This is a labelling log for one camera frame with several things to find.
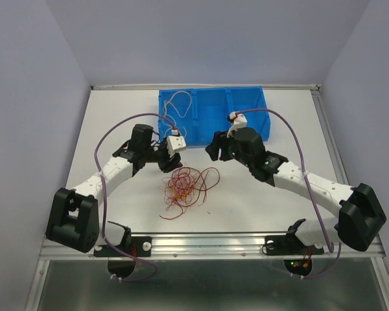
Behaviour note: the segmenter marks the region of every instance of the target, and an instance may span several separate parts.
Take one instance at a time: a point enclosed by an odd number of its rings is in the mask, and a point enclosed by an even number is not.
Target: blue plastic tray
[[[220,87],[211,89],[168,89],[159,92],[159,114],[164,115],[165,103],[167,116],[176,121],[177,127],[188,146],[205,146],[213,139],[216,131],[229,130],[227,116],[232,111],[251,108],[266,108],[264,93],[261,87]],[[246,114],[248,126],[261,134],[264,141],[270,135],[270,117],[266,111]],[[170,131],[170,126],[158,121],[159,134],[163,137]]]

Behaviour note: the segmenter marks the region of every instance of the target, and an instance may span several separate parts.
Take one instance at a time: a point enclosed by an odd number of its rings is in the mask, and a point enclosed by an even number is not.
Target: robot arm
[[[105,244],[99,231],[99,206],[103,200],[100,175],[104,176],[109,196],[146,163],[157,163],[164,173],[182,166],[179,152],[186,149],[184,138],[173,131],[158,146],[152,146],[152,134],[153,127],[137,124],[131,139],[113,153],[100,172],[70,190],[59,189],[54,195],[46,237],[83,253],[94,245]],[[112,243],[119,245],[129,228],[108,222],[106,230]]]
[[[244,115],[232,113],[228,118],[232,127],[227,132],[216,132],[206,152],[212,161],[235,159],[248,167],[252,176],[273,187],[292,191],[310,199],[301,168],[282,155],[265,149],[262,137],[246,127]],[[358,251],[366,251],[386,216],[373,191],[367,185],[357,188],[341,185],[306,172],[317,204],[334,217],[324,220],[331,242],[343,242]],[[300,253],[303,248],[324,244],[318,221],[298,220],[272,249],[274,255]]]

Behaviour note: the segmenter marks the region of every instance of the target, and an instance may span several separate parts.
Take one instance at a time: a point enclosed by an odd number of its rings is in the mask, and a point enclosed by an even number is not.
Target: gray wall
[[[47,0],[92,85],[323,81],[368,0]]]
[[[389,266],[389,0],[368,5],[322,95],[350,182],[374,187],[387,213]]]
[[[0,1],[0,310],[24,310],[88,96],[45,1]]]

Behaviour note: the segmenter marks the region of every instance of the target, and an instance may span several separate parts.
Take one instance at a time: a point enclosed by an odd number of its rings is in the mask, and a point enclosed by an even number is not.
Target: screw
[[[149,251],[151,249],[151,243],[150,242],[144,242],[143,243],[143,250]]]
[[[268,242],[265,243],[265,247],[268,248],[268,249],[274,249],[275,248],[274,241],[273,240],[269,240]]]

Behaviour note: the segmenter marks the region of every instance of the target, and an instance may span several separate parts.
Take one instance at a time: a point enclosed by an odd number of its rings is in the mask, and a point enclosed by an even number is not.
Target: tangled red wire
[[[211,185],[206,185],[207,176],[211,171],[217,173],[217,181]],[[217,168],[208,167],[203,171],[199,171],[193,167],[181,167],[175,170],[171,177],[163,178],[165,187],[164,190],[164,202],[167,204],[166,211],[173,205],[177,205],[181,211],[180,214],[167,218],[160,215],[162,219],[173,220],[186,213],[189,207],[194,206],[203,194],[203,203],[207,199],[207,191],[216,186],[220,181],[220,174]]]

